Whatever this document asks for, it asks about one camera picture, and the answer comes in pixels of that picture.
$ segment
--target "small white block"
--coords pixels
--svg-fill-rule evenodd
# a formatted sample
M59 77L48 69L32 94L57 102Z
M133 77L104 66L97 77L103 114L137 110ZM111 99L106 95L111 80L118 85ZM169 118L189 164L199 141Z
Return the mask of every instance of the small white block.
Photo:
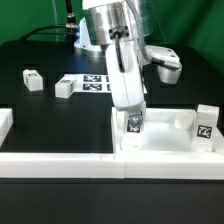
M0 147L13 123L12 109L0 109Z
M212 152L214 131L218 122L219 108L199 105L194 127L192 148L196 151Z
M76 78L73 76L64 76L55 84L55 96L59 98L69 98L75 87Z
M43 78L36 70L24 70L23 81L30 91L43 90Z

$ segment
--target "black table surface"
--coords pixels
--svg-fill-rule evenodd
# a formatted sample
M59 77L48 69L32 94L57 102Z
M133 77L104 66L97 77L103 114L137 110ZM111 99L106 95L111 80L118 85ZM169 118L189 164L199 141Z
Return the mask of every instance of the black table surface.
M177 85L162 84L156 68L145 66L147 106L219 106L223 133L224 77L192 48L175 50L184 66ZM24 69L44 77L44 91L27 90ZM14 124L1 151L111 153L110 95L54 97L65 73L106 72L104 60L74 55L65 43L2 45L0 107L13 108ZM223 206L223 181L0 178L1 224L223 224Z
M163 84L155 66L144 67L147 107L197 109L220 107L223 133L224 76L190 47L173 47L183 64L176 85ZM35 69L44 90L30 92L25 69ZM55 84L64 74L106 75L104 59L75 55L63 42L11 41L0 47L0 108L12 108L14 124L1 152L112 153L110 94L74 93L55 98Z

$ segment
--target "white cube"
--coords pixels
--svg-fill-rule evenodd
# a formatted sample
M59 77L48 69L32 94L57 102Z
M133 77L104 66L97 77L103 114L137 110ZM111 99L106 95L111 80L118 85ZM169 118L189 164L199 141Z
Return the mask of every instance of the white cube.
M192 148L196 151L212 152L214 132L219 117L219 108L199 105L194 125Z
M43 79L36 70L24 70L23 81L30 91L43 90Z
M64 76L55 84L55 96L59 98L69 98L75 87L76 78L74 76Z

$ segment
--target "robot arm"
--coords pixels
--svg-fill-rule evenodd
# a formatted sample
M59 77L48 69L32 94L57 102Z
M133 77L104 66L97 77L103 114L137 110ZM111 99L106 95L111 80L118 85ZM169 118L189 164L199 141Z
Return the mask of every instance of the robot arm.
M108 46L106 64L112 98L117 111L126 112L125 133L143 131L141 67L157 65L161 81L171 84L177 82L182 69L173 50L144 45L144 34L152 31L145 24L150 20L145 10L149 7L148 0L83 0L91 42Z

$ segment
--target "black cable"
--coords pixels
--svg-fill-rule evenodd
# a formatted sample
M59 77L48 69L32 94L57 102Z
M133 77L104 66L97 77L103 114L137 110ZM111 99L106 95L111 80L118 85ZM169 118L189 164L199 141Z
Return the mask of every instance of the black cable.
M67 10L67 22L76 23L76 18L72 10L71 0L65 0L66 10Z
M27 40L30 36L32 36L33 34L36 34L39 31L49 30L49 29L56 29L56 28L66 28L66 25L52 25L52 26L40 27L40 28L34 29L31 32L29 32L28 34L20 37L19 40Z
M124 70L124 65L123 65L122 57L121 57L119 33L116 33L114 35L114 38L115 38L115 48L116 48L116 53L117 53L117 61L118 61L119 69L120 69L120 72L124 72L125 70Z
M45 33L45 32L38 32L38 33L34 33L33 35L51 35L51 36L55 36L55 35L60 35L60 36L65 36L65 35L69 35L69 36L73 36L72 33Z

